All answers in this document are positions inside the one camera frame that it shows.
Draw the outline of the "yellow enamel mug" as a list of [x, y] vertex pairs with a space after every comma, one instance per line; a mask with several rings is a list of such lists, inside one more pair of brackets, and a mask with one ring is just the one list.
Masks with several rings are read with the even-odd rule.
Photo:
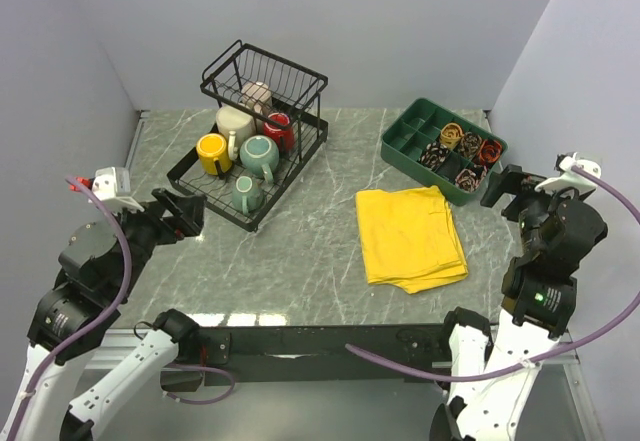
[[222, 176], [232, 168], [227, 140], [219, 133], [202, 136], [196, 144], [196, 152], [204, 171], [209, 175]]

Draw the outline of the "small teal cup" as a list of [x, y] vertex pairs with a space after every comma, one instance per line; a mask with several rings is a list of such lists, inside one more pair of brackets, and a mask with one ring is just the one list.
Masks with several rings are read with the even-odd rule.
[[259, 209], [264, 202], [264, 192], [251, 177], [242, 175], [236, 179], [232, 190], [232, 205], [240, 213], [248, 216]]

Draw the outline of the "speckled blue-green mug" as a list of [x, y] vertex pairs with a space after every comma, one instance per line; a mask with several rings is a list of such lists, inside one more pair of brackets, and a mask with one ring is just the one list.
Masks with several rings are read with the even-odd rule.
[[267, 184], [274, 183], [274, 175], [280, 161], [279, 148], [268, 136], [255, 135], [241, 146], [240, 160], [244, 168]]

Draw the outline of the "white mug green interior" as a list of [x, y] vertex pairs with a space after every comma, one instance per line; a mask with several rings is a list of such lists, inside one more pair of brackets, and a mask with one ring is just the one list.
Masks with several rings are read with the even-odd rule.
[[232, 106], [223, 106], [216, 112], [216, 126], [221, 135], [227, 139], [228, 154], [235, 161], [242, 144], [256, 134], [254, 118]]

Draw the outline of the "red cup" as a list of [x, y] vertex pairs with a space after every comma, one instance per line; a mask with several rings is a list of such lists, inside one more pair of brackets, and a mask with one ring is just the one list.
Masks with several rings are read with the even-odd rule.
[[268, 115], [268, 122], [263, 124], [263, 133], [271, 138], [280, 152], [289, 152], [295, 144], [291, 120], [285, 113], [274, 112]]

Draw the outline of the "pink mug lilac interior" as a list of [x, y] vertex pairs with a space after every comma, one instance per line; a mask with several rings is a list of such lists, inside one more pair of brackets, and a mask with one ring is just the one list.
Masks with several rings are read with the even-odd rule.
[[246, 82], [241, 89], [240, 104], [253, 114], [268, 116], [273, 112], [272, 92], [264, 82]]

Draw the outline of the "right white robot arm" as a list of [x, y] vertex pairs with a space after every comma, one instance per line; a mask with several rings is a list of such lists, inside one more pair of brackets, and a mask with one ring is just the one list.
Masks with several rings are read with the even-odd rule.
[[581, 260], [608, 234], [601, 215], [586, 203], [593, 183], [563, 172], [544, 178], [509, 165], [491, 175], [481, 203], [503, 209], [517, 223], [523, 253], [509, 263], [502, 281], [498, 328], [457, 307], [438, 335], [441, 353], [452, 359], [454, 381], [431, 423], [432, 440], [512, 440], [541, 371], [535, 356], [560, 343], [577, 300], [574, 276]]

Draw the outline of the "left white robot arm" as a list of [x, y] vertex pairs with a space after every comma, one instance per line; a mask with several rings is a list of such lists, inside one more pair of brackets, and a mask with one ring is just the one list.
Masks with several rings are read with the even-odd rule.
[[100, 202], [103, 219], [78, 228], [61, 252], [54, 287], [28, 330], [27, 363], [2, 439], [96, 440], [151, 376], [199, 353], [198, 324], [170, 309], [105, 378], [75, 393], [154, 249], [202, 231], [203, 197], [165, 189], [152, 195], [153, 201], [120, 214]]

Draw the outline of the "orange rolled item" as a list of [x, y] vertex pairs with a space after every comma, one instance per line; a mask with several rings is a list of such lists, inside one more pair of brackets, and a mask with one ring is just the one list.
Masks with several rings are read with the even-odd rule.
[[501, 157], [503, 145], [496, 139], [486, 139], [476, 153], [475, 163], [486, 167], [493, 166]]

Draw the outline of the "brown patterned rolled item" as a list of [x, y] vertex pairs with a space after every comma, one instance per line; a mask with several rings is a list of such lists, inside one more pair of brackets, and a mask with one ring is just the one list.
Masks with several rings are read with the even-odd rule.
[[468, 131], [461, 138], [457, 146], [457, 152], [462, 157], [472, 160], [483, 142], [484, 139], [481, 135]]

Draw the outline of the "yellow-brown rolled item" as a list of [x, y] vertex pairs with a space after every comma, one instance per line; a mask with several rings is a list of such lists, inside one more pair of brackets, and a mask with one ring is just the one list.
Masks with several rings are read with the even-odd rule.
[[449, 150], [454, 150], [464, 136], [462, 127], [450, 122], [446, 124], [440, 131], [439, 142]]

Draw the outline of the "green compartment tray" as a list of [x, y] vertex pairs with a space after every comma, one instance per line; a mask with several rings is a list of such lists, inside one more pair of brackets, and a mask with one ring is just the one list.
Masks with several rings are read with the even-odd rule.
[[[481, 135], [484, 140], [489, 138], [498, 140], [503, 145], [500, 159], [491, 167], [478, 165], [475, 163], [476, 155], [472, 160], [462, 157], [457, 152], [457, 145], [454, 150], [450, 150], [450, 154], [436, 171], [421, 166], [418, 158], [423, 149], [429, 143], [439, 142], [441, 129], [450, 122], [459, 124], [464, 134], [472, 131]], [[489, 175], [497, 169], [497, 165], [507, 151], [508, 143], [488, 129], [426, 98], [419, 98], [382, 135], [381, 157], [419, 184], [438, 187], [452, 204], [463, 206], [477, 197], [481, 189], [488, 184]], [[473, 193], [465, 192], [454, 184], [458, 173], [465, 168], [474, 170], [485, 168], [487, 171], [484, 180]]]

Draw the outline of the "yellow folded cloth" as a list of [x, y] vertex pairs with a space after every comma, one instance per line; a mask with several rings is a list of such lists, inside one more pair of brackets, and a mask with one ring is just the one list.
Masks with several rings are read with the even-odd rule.
[[362, 190], [355, 203], [370, 285], [416, 294], [468, 276], [452, 210], [438, 187]]

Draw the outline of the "black front base beam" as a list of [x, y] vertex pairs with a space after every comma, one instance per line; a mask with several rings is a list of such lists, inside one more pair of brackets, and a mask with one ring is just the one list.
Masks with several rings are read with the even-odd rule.
[[406, 380], [346, 346], [444, 374], [451, 355], [441, 331], [440, 324], [204, 327], [184, 354], [189, 362], [223, 369], [245, 383]]

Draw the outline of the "aluminium frame rail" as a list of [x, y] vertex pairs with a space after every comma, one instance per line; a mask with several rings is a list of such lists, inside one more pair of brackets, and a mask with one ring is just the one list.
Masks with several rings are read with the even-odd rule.
[[110, 329], [106, 332], [101, 346], [94, 352], [86, 365], [88, 370], [109, 371], [123, 361], [141, 343], [148, 329], [142, 329], [137, 335], [133, 330]]

